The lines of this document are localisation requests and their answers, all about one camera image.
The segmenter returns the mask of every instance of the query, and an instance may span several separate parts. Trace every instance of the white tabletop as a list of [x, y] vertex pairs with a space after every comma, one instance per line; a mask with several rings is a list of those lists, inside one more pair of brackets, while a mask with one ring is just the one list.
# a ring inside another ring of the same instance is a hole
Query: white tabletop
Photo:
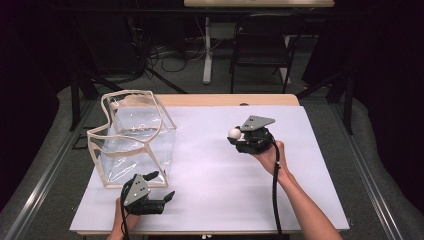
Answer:
[[[286, 146], [288, 167], [307, 194], [339, 230], [349, 229], [308, 117], [300, 106], [168, 107], [177, 125], [170, 186], [152, 189], [151, 199], [175, 190], [162, 215], [147, 215], [140, 234], [275, 233], [272, 177], [250, 155], [238, 153], [228, 130], [250, 115], [274, 118], [268, 125]], [[120, 189], [104, 189], [93, 171], [71, 231], [108, 233]], [[282, 189], [279, 213], [284, 232], [300, 227]]]
[[333, 7], [333, 0], [184, 0], [186, 7]]

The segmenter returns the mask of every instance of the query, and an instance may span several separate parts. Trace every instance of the white ball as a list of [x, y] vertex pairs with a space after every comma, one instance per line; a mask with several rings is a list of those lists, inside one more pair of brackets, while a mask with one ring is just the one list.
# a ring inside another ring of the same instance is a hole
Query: white ball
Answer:
[[238, 128], [233, 128], [228, 132], [228, 137], [234, 138], [234, 139], [240, 139], [241, 137], [241, 131]]

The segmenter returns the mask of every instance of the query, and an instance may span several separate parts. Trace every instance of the clear plastic bag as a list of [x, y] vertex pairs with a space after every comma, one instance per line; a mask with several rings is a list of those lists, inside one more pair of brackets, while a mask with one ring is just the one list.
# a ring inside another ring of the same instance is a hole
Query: clear plastic bag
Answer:
[[176, 126], [150, 91], [123, 90], [101, 100], [107, 123], [87, 131], [88, 147], [106, 188], [134, 174], [159, 171], [149, 187], [167, 187]]

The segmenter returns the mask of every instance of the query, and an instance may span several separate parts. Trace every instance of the chair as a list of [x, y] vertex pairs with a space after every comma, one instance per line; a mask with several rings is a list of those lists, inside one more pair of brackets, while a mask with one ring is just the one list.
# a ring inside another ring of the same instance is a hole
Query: chair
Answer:
[[[282, 93], [285, 93], [296, 43], [305, 28], [303, 19], [297, 15], [250, 14], [243, 17], [234, 29], [233, 54], [230, 63], [231, 93], [234, 92], [235, 68], [266, 67], [286, 68]], [[285, 44], [285, 37], [294, 37]]]

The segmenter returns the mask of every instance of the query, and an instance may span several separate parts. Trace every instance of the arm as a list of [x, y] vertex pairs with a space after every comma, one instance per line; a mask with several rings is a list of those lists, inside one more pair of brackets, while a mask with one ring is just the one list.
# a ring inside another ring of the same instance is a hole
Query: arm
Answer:
[[[327, 216], [303, 191], [296, 178], [290, 173], [286, 163], [284, 144], [277, 142], [277, 146], [280, 151], [281, 166], [278, 173], [278, 183], [286, 192], [306, 239], [342, 239]], [[273, 174], [275, 153], [275, 148], [271, 147], [267, 151], [253, 156], [262, 164], [265, 170]]]
[[[126, 218], [128, 231], [131, 231], [132, 229], [137, 226], [141, 216], [138, 215], [128, 215]], [[121, 229], [122, 224], [122, 214], [121, 214], [121, 198], [116, 199], [116, 206], [115, 206], [115, 218], [113, 220], [113, 227], [112, 232], [110, 233], [107, 240], [122, 240], [124, 239], [124, 234], [122, 233]]]

